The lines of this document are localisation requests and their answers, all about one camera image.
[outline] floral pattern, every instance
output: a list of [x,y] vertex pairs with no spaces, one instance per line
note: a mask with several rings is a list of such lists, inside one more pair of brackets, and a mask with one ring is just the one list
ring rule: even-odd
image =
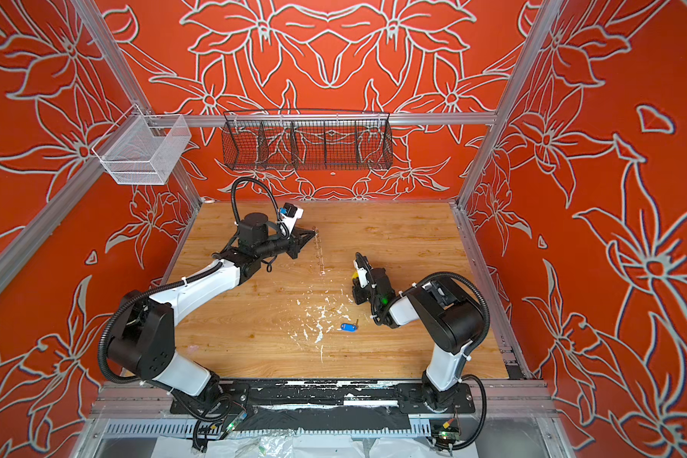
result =
[[153,186],[133,185],[129,203],[133,222],[110,235],[105,243],[105,253],[118,243],[134,240],[137,263],[144,269],[143,258],[150,234],[156,230],[178,243],[191,218],[190,211],[188,200],[170,189],[156,193]]
[[[70,2],[0,0],[0,253],[129,105]],[[100,387],[97,335],[122,295],[162,278],[190,213],[174,178],[102,175],[1,293],[0,457],[70,455]],[[133,224],[139,257],[102,250]]]
[[564,2],[470,171],[467,215],[578,456],[687,456],[687,76],[646,67],[687,65],[680,35],[687,2]]
[[[533,0],[508,0],[495,22],[474,13],[488,7],[486,0],[375,3],[204,0],[167,6],[158,20],[146,2],[97,2],[155,111],[194,115],[321,105],[393,113],[492,111],[539,10]],[[157,38],[168,33],[179,39],[161,45]],[[196,130],[200,147],[187,152],[183,164],[201,195],[223,200],[236,176],[252,172],[223,164],[217,131]],[[281,197],[452,198],[476,153],[463,147],[485,128],[393,131],[395,162],[386,174],[263,175]],[[247,192],[253,191],[240,197],[252,197]]]
[[81,430],[74,427],[72,435],[62,433],[86,420],[82,406],[86,388],[82,386],[91,384],[94,390],[101,386],[81,359],[110,315],[87,317],[86,293],[91,279],[91,275],[84,278],[74,291],[65,332],[43,335],[25,353],[0,360],[0,424],[15,421],[27,408],[24,432],[18,433],[15,427],[0,433],[0,456],[23,447],[49,456]]
[[0,2],[0,252],[128,107],[69,3]]

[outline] black cable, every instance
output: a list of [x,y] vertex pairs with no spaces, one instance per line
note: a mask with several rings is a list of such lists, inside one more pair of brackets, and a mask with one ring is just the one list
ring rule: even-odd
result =
[[234,180],[233,183],[231,183],[231,211],[234,213],[234,220],[237,222],[237,225],[241,221],[239,219],[239,211],[237,210],[237,187],[241,183],[244,182],[250,182],[254,183],[256,185],[261,186],[265,191],[267,191],[267,196],[269,197],[269,200],[272,201],[273,206],[275,207],[275,221],[278,221],[280,219],[280,209],[277,208],[277,201],[275,201],[275,197],[273,196],[273,192],[267,188],[267,185],[265,185],[263,182],[258,180],[257,178],[252,178],[252,177],[239,177]]
[[478,347],[484,340],[486,335],[489,333],[489,328],[491,327],[491,315],[489,314],[489,307],[485,303],[484,296],[481,294],[481,291],[478,291],[478,288],[471,283],[471,281],[462,275],[458,275],[457,273],[453,272],[435,272],[431,273],[424,279],[420,280],[417,283],[416,287],[421,287],[424,284],[429,283],[432,280],[435,280],[439,277],[448,277],[453,280],[458,280],[461,283],[463,283],[468,289],[471,290],[473,295],[476,297],[476,300],[478,301],[478,310],[481,312],[481,316],[484,318],[484,329],[481,330],[481,333],[478,335],[476,340],[471,343],[468,347],[466,347],[466,350],[463,352],[464,356],[468,356],[471,354],[471,352]]
[[130,299],[126,303],[122,304],[119,306],[116,312],[110,318],[107,320],[107,324],[105,325],[105,329],[102,331],[102,335],[100,336],[100,341],[97,345],[97,362],[99,363],[100,366],[100,371],[102,371],[102,375],[105,376],[105,378],[112,382],[112,383],[131,383],[136,380],[140,380],[140,378],[137,375],[132,375],[129,377],[122,377],[121,375],[115,374],[109,364],[107,363],[107,349],[109,348],[110,344],[110,333],[112,332],[112,327],[115,325],[119,317],[125,313],[126,310],[128,310],[130,307],[134,306],[139,302],[140,300],[147,299],[151,295],[154,295],[157,292],[161,291],[167,291],[169,289],[173,288],[179,288],[182,287],[183,285],[187,283],[192,283],[197,280],[201,280],[204,277],[207,277],[211,275],[212,273],[216,272],[223,266],[223,263],[219,261],[214,267],[204,270],[201,273],[197,273],[196,275],[190,276],[186,279],[186,281],[176,281],[174,283],[168,283],[164,284],[162,286],[159,286],[157,288],[152,288],[149,289],[143,293],[140,293],[139,295],[135,296],[134,298]]
[[[481,417],[478,419],[478,426],[476,427],[476,431],[473,432],[471,437],[469,437],[465,442],[462,442],[462,443],[457,444],[457,445],[453,445],[453,450],[462,450],[463,448],[466,448],[468,445],[471,445],[472,443],[476,442],[476,439],[478,439],[478,435],[480,435],[480,433],[484,429],[484,425],[485,425],[486,400],[485,400],[484,384],[481,382],[481,379],[479,379],[477,376],[475,376],[473,374],[464,375],[463,379],[474,380],[476,382],[476,384],[478,385],[478,389],[481,390]],[[450,450],[450,447],[447,447],[441,443],[438,443],[437,441],[435,442],[434,445],[440,450]]]
[[283,223],[282,221],[280,224],[277,225],[278,228],[280,228],[280,236],[283,237],[284,239],[289,239],[290,238],[290,229],[288,229],[288,226]]
[[[176,400],[184,407],[184,409],[186,409],[186,411],[187,411],[188,413],[191,414],[191,416],[194,416],[194,415],[193,415],[194,410],[192,410],[192,409],[190,408],[190,406],[186,405],[186,404],[183,402],[183,400],[182,400],[181,398],[176,397]],[[212,426],[218,425],[219,423],[223,424],[224,421],[226,421],[226,417],[229,415],[229,410],[231,410],[231,397],[230,397],[228,394],[222,394],[222,395],[219,397],[219,399],[218,399],[217,402],[215,402],[215,403],[214,403],[213,405],[211,405],[210,407],[206,408],[206,409],[203,411],[203,413],[202,413],[202,417],[206,417],[206,415],[209,414],[209,412],[211,411],[211,409],[213,409],[215,406],[219,405],[219,403],[222,402],[222,401],[224,401],[224,400],[229,401],[229,403],[227,404],[226,408],[224,409],[224,413],[222,413],[222,414],[216,416],[215,418],[217,418],[217,420],[211,421],[211,422],[210,422],[211,424],[210,424],[209,426],[207,426],[206,428],[204,428],[205,431],[204,431],[204,433],[203,433],[203,435],[204,435],[203,438],[204,438],[205,440],[209,440],[209,431],[211,430],[211,427],[212,427]],[[204,453],[204,452],[206,451],[206,446],[202,446],[202,445],[198,442],[198,433],[199,433],[199,431],[201,430],[201,425],[202,425],[202,423],[203,423],[203,421],[202,421],[200,418],[196,418],[196,424],[193,425],[192,440],[193,440],[193,447],[196,448],[197,450],[199,450],[201,453]]]
[[261,261],[262,264],[267,264],[267,269],[266,269],[267,272],[273,271],[273,262],[275,262],[276,259],[277,259],[277,254],[275,254],[275,256],[273,256],[273,258],[270,261],[265,261],[265,260]]

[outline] wire mesh basket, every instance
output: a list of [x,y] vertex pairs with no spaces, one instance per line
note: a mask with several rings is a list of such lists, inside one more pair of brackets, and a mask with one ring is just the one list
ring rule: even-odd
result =
[[165,136],[148,127],[145,116],[134,115],[114,134],[119,137],[96,153],[104,168],[120,185],[163,185],[191,140],[183,115]]
[[307,110],[275,116],[227,111],[224,117],[224,165],[232,170],[392,167],[387,113]]

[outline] black wire basket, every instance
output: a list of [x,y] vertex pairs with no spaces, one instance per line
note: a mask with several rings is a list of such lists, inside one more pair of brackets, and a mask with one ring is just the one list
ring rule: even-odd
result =
[[295,110],[226,111],[224,165],[232,170],[387,170],[392,167],[388,113]]

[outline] white paint splatter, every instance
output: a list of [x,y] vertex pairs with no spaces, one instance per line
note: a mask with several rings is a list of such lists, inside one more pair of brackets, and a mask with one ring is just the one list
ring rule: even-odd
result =
[[318,328],[318,338],[316,339],[316,341],[315,341],[314,343],[317,344],[318,342],[320,342],[321,340],[323,340],[323,326],[321,326],[321,324],[318,323],[318,324],[316,325],[316,327]]

